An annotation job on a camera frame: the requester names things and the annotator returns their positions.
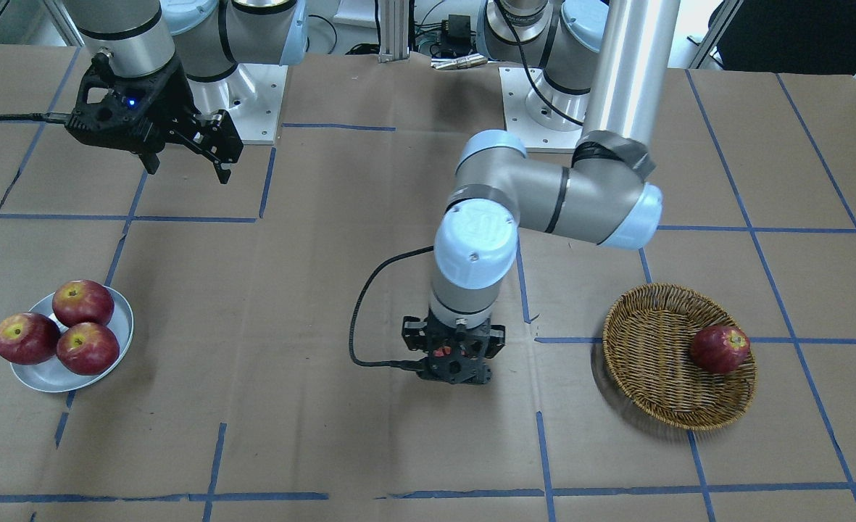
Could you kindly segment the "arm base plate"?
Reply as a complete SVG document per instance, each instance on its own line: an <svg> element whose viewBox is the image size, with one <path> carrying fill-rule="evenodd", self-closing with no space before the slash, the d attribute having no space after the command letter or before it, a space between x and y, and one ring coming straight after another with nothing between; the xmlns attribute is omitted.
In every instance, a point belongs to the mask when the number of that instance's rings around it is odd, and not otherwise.
<svg viewBox="0 0 856 522"><path fill-rule="evenodd" d="M507 132L514 133L528 152L570 153L581 137L590 94L567 94L548 85L543 70L520 67L499 69ZM549 108L546 100L579 123L572 123Z"/></svg>
<svg viewBox="0 0 856 522"><path fill-rule="evenodd" d="M288 66L238 64L225 78L189 78L196 108L229 113L244 144L273 145L280 120Z"/></svg>

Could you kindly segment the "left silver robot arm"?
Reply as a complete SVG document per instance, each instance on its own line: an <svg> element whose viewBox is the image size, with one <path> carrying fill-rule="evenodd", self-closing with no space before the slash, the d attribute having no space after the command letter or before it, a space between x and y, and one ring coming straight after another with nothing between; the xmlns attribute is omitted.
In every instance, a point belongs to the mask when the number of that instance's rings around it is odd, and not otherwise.
<svg viewBox="0 0 856 522"><path fill-rule="evenodd" d="M454 191L428 251L428 316L407 316L402 340L424 358L391 360L421 379L486 384L506 329L491 324L518 229L639 250L662 215L647 182L649 140L662 93L676 1L488 1L484 33L543 60L537 98L580 128L570 166L535 161L530 139L484 130L468 139Z"/></svg>

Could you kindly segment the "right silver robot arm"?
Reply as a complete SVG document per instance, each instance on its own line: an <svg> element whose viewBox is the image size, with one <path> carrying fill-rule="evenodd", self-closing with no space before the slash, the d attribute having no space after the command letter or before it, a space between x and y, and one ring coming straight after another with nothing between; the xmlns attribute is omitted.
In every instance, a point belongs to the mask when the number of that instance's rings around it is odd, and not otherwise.
<svg viewBox="0 0 856 522"><path fill-rule="evenodd" d="M149 174L168 144L212 163L225 184L245 143L263 142L280 102L263 79L302 62L304 1L67 1L86 49L65 128L136 155Z"/></svg>

